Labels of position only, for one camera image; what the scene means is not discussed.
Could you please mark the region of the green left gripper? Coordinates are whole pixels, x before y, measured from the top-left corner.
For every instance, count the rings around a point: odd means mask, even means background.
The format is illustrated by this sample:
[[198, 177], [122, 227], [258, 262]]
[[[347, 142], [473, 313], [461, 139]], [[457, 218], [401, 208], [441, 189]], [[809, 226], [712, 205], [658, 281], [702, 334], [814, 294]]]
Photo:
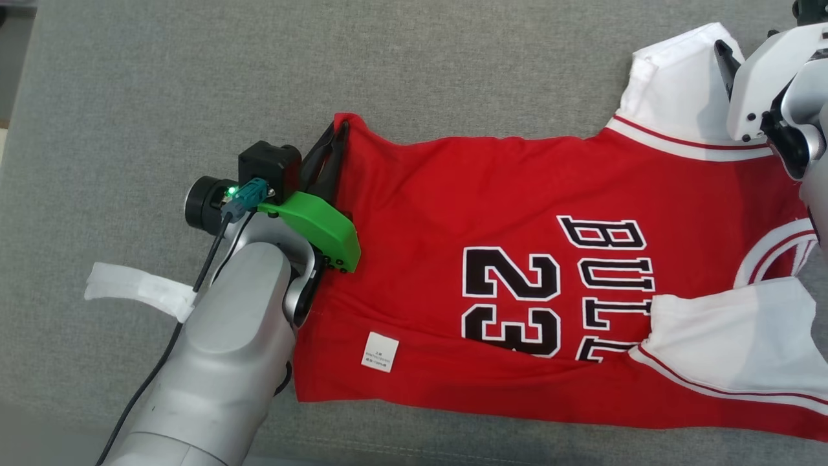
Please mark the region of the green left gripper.
[[[339, 129], [329, 124], [301, 163], [302, 192], [294, 192], [280, 205], [261, 203], [257, 211], [277, 214], [288, 227], [331, 259], [335, 268], [355, 272], [362, 254], [356, 227], [334, 208], [349, 133], [348, 121], [343, 121]], [[312, 185], [314, 195], [307, 194]]]

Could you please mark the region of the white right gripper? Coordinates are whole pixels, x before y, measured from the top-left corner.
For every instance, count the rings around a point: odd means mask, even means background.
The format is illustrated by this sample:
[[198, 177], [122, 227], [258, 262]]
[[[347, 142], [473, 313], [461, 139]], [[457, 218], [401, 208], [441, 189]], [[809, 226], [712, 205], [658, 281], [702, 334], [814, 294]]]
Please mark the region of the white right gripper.
[[716, 62], [730, 100], [726, 129], [734, 140], [760, 137], [761, 116], [817, 50], [826, 48], [826, 23], [784, 30], [766, 39], [743, 64], [723, 39], [714, 44]]

